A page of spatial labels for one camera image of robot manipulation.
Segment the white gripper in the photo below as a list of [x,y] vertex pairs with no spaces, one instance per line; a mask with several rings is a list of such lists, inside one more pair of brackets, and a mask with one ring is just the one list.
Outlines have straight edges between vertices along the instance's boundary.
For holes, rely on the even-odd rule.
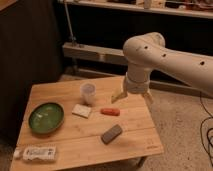
[[128,75],[124,77],[123,80],[123,89],[116,89],[111,96],[111,102],[115,103],[116,101],[126,98],[127,92],[131,94],[143,94],[143,98],[149,104],[153,103],[152,95],[148,92],[149,90],[149,81],[145,82],[135,82],[132,81]]

